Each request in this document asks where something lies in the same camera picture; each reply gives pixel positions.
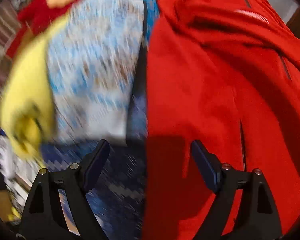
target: yellow cloth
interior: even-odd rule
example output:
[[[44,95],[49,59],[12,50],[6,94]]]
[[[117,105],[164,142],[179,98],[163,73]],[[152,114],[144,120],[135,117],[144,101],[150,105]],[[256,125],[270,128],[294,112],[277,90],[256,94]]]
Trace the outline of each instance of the yellow cloth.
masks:
[[[54,105],[50,90],[46,51],[48,41],[69,20],[56,19],[18,55],[0,100],[0,127],[21,158],[40,159],[39,147],[54,131]]]

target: dark red cloth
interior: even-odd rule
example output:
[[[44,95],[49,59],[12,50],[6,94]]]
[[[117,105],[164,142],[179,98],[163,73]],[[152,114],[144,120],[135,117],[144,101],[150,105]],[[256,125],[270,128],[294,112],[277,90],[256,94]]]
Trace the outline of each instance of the dark red cloth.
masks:
[[[300,215],[300,40],[266,0],[247,1],[157,0],[143,240],[190,240],[202,224],[214,195],[190,157],[195,139],[239,170],[244,140],[247,170],[264,172],[283,233]]]
[[[50,9],[46,0],[32,0],[27,7],[18,13],[18,21],[22,23],[22,27],[9,46],[6,55],[10,58],[14,57],[28,26],[35,36],[44,32],[56,18],[65,14],[77,1],[79,0],[75,0],[62,8]]]

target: silver bolt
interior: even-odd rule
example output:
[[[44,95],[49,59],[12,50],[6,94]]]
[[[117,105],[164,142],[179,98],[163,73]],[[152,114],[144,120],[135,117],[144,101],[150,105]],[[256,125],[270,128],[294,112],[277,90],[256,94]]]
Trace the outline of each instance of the silver bolt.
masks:
[[[254,173],[257,175],[261,175],[262,171],[260,169],[254,169]]]
[[[79,167],[79,164],[78,164],[78,163],[72,163],[72,164],[70,165],[70,169],[71,169],[71,170],[76,170],[78,167]]]
[[[223,164],[222,164],[222,168],[223,168],[224,170],[229,170],[229,169],[231,169],[231,165],[230,165],[229,163],[223,163]]]
[[[46,172],[47,172],[46,168],[39,170],[39,174],[41,174],[41,175],[45,174]]]

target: red cloth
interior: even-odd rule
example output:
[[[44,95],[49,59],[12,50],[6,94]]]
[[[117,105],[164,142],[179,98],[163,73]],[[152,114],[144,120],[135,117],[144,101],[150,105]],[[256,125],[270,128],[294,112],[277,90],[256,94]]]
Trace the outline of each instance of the red cloth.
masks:
[[[46,28],[59,16],[65,14],[68,9],[79,0],[75,0],[63,8],[50,9],[46,0],[32,0],[32,2],[18,13],[18,21],[22,27],[9,46],[6,55],[13,58],[28,26],[36,36],[44,32]]]
[[[239,170],[244,139],[247,170],[264,172],[286,233],[300,215],[300,40],[266,0],[157,2],[143,240],[190,240],[202,224],[214,195],[190,157],[195,139]]]

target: pile of clothes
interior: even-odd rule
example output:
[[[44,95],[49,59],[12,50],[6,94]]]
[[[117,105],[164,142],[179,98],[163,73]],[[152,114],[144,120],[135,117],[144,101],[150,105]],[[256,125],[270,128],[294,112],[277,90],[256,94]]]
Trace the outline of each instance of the pile of clothes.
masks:
[[[42,0],[47,14],[34,1],[19,12],[27,29],[11,43],[0,126],[17,155],[51,171],[109,140],[87,199],[110,240],[194,237],[214,200],[195,139],[235,169],[260,168],[283,233],[292,227],[300,40],[267,0]]]

